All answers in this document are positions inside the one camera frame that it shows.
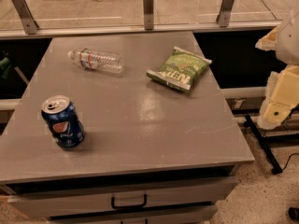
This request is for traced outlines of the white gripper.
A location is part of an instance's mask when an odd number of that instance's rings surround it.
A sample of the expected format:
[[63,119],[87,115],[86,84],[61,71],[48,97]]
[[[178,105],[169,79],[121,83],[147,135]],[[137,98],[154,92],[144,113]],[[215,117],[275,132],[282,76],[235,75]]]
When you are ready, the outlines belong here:
[[260,38],[255,48],[276,50],[277,58],[288,64],[280,73],[270,74],[257,118],[259,127],[272,130],[299,105],[299,8],[294,8],[279,28],[273,28]]

